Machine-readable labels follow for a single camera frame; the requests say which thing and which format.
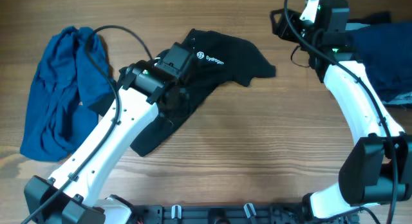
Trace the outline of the black polo shirt with logo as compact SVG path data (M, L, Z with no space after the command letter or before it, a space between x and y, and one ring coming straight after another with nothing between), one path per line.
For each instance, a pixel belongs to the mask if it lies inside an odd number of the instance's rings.
M156 105L156 118L143 126L131 142L139 156L146 156L166 141L220 85L236 82L249 86L254 78L273 78L271 65L251 42L214 31L193 29L181 42L194 54L191 74L181 82L156 67L169 49L120 69L119 80L111 85L112 99L120 105L120 89L133 88L145 95L147 105ZM101 115L108 112L110 98L105 96L92 106Z

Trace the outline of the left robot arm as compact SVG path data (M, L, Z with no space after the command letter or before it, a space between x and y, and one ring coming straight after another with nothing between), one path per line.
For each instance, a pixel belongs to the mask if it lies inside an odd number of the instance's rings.
M174 43L162 58L126 68L115 99L81 146L48 179L33 176L24 188L25 223L129 223L132 205L99 194L110 172L161 109L175 108L188 78L192 51Z

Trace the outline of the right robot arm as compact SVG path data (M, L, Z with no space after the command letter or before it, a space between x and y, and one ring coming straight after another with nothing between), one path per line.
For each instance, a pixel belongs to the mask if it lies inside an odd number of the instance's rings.
M304 196L303 219L330 221L376 205L411 198L411 135L386 106L411 93L411 24L389 12L350 17L347 0L304 0L270 13L272 31L309 55L308 65L337 101L353 149L337 182Z

